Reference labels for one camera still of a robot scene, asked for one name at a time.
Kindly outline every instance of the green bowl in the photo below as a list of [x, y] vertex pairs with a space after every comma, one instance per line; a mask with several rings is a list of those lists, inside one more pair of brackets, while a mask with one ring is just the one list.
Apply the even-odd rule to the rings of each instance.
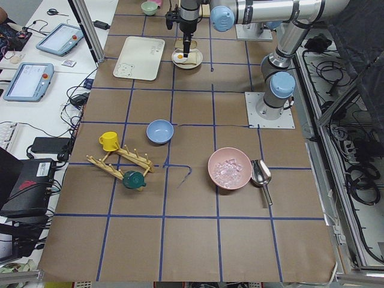
[[148, 16], [156, 14], [157, 3], [153, 1], [146, 1], [142, 4], [142, 11]]

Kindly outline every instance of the egg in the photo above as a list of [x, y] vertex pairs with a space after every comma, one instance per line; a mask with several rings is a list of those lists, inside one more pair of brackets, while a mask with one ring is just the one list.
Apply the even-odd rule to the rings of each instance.
[[175, 53], [172, 57], [174, 63], [185, 63], [188, 58], [183, 56], [183, 53]]

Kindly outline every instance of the yellow mug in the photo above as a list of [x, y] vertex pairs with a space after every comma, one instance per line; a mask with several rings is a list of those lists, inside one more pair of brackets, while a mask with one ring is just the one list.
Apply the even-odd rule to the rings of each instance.
[[118, 134], [113, 131], [105, 132], [98, 139], [105, 151], [116, 151], [120, 148]]

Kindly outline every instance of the spoon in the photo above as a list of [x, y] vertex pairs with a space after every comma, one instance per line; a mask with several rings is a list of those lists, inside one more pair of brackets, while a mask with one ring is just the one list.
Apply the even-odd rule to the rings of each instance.
[[256, 187], [263, 188], [268, 205], [272, 205], [272, 199], [266, 186], [271, 181], [271, 172], [263, 160], [252, 160], [252, 182]]

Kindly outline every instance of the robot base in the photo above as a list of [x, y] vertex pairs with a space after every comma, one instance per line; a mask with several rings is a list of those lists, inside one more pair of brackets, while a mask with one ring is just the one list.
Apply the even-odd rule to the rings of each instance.
[[256, 103], [264, 97], [263, 92], [246, 92], [245, 102], [247, 104], [248, 124], [250, 128], [274, 128], [295, 129], [290, 109], [284, 110], [277, 120], [267, 120], [256, 112]]
[[257, 33], [256, 24], [251, 23], [250, 28], [248, 25], [236, 24], [236, 35], [238, 40], [272, 42], [272, 32], [269, 29], [264, 29], [263, 32]]

